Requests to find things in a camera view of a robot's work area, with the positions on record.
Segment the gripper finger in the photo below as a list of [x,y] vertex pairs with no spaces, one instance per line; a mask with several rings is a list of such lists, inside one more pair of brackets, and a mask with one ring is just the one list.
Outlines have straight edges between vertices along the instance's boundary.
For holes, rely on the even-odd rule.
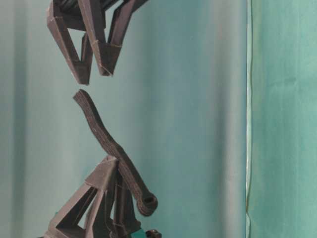
[[51,2],[48,9],[47,25],[75,79],[80,84],[89,84],[92,50],[88,38],[86,35],[83,37],[82,55],[80,60],[63,16],[60,13],[57,1],[55,0]]
[[78,0],[88,37],[101,75],[113,75],[121,46],[108,44],[104,32],[103,9],[98,0]]

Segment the curved black piece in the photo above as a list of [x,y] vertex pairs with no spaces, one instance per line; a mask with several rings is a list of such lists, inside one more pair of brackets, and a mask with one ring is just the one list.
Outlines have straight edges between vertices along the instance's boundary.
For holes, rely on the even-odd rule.
[[141,176],[123,148],[116,143],[106,130],[89,94],[84,90],[79,90],[74,96],[74,100],[83,110],[88,125],[102,148],[108,154],[119,160],[118,170],[132,195],[136,199],[140,213],[144,216],[152,215],[158,206],[157,198],[147,189]]

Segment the teal backdrop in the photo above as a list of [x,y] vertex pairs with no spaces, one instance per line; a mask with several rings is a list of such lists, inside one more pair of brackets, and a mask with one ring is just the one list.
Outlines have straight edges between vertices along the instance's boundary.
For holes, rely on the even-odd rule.
[[[144,230],[244,238],[245,1],[150,0],[132,17],[115,76],[93,61],[88,87],[46,27],[48,6],[0,1],[0,237],[42,236],[105,157],[72,99],[83,88],[158,197],[151,217],[137,215]],[[82,33],[72,36],[79,48]]]
[[250,238],[317,235],[317,4],[251,0]]

